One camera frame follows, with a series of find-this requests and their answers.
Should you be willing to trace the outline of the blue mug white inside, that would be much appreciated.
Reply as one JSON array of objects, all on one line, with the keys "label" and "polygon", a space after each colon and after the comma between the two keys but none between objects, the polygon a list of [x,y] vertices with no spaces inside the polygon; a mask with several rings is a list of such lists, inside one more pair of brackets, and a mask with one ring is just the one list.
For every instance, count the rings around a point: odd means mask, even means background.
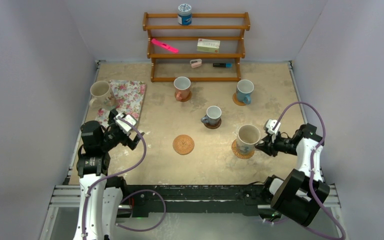
[{"label": "blue mug white inside", "polygon": [[238,102],[250,105],[252,102],[251,95],[255,89],[254,84],[248,79],[240,80],[236,85],[236,99]]}]

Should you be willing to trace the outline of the small grey mug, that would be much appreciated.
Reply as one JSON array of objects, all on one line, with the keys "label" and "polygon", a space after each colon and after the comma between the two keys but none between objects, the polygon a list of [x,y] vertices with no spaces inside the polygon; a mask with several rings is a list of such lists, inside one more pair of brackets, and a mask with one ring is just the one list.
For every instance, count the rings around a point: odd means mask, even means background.
[{"label": "small grey mug", "polygon": [[200,121],[209,126],[216,126],[219,123],[221,116],[221,108],[216,105],[212,105],[207,108],[205,116],[202,117]]}]

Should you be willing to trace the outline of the brown orange mug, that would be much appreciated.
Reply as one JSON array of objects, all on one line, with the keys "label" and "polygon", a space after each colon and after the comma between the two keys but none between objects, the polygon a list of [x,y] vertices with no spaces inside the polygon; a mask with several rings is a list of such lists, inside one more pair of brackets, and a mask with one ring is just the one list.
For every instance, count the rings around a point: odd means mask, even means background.
[{"label": "brown orange mug", "polygon": [[185,76],[179,76],[174,80],[173,85],[175,87],[175,99],[179,102],[187,101],[191,94],[191,80]]}]

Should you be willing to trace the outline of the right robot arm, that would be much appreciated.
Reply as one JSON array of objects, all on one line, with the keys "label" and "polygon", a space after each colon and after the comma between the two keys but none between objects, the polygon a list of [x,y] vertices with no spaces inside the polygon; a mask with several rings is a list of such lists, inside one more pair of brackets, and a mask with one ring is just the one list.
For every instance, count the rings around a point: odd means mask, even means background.
[{"label": "right robot arm", "polygon": [[267,135],[255,148],[272,157],[279,152],[297,156],[297,165],[284,180],[270,177],[271,183],[261,189],[260,196],[272,209],[307,227],[320,209],[315,198],[324,202],[330,193],[320,168],[324,144],[310,123],[302,124],[293,137],[283,137],[279,128],[277,120],[269,119],[264,126]]}]

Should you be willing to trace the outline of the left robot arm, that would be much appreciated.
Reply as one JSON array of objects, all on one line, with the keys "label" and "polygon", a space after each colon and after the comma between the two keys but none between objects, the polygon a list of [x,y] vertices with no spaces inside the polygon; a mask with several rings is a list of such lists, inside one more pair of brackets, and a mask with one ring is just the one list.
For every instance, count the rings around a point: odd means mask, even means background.
[{"label": "left robot arm", "polygon": [[75,240],[109,240],[115,230],[119,205],[129,199],[126,181],[122,176],[109,176],[109,151],[117,145],[134,150],[143,134],[131,138],[137,125],[131,114],[111,110],[108,126],[96,120],[80,127],[83,144],[77,151],[77,175],[80,186],[80,203]]}]

